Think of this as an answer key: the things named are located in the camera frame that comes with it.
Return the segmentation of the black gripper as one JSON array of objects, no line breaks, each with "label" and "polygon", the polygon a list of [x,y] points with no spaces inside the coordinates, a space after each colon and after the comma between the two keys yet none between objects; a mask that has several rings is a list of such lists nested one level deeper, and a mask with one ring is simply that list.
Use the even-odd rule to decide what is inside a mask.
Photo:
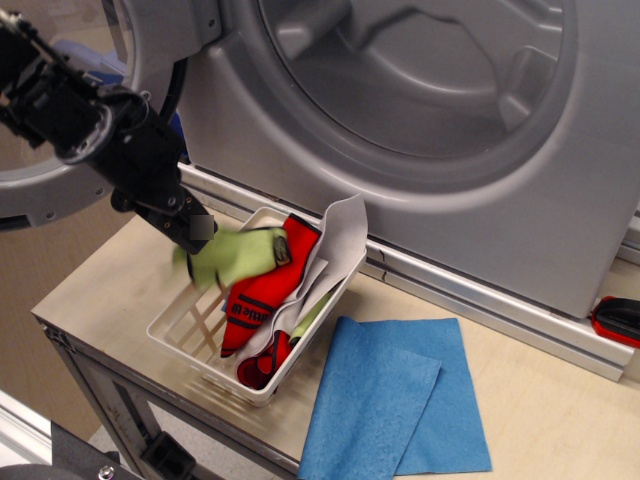
[{"label": "black gripper", "polygon": [[89,164],[114,187],[112,207],[138,213],[188,253],[199,253],[218,226],[180,183],[183,138],[143,96],[124,88],[100,90],[96,105],[111,115],[111,124],[106,145]]}]

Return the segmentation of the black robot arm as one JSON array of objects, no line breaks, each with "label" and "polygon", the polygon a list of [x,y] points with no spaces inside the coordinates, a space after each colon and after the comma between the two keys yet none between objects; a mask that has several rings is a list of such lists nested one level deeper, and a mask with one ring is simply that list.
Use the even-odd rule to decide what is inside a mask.
[{"label": "black robot arm", "polygon": [[53,146],[67,165],[87,165],[113,187],[111,205],[135,212],[191,255],[217,230],[181,186],[184,140],[140,94],[97,86],[17,13],[1,14],[1,121],[32,147]]}]

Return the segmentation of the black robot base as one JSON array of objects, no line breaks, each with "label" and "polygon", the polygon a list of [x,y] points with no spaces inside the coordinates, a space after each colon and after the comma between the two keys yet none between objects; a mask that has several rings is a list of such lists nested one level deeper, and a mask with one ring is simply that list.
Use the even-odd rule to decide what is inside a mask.
[{"label": "black robot base", "polygon": [[[3,479],[140,479],[115,453],[102,452],[60,427],[44,432],[12,417],[1,419]],[[164,436],[143,454],[153,479],[192,479],[194,458]]]}]

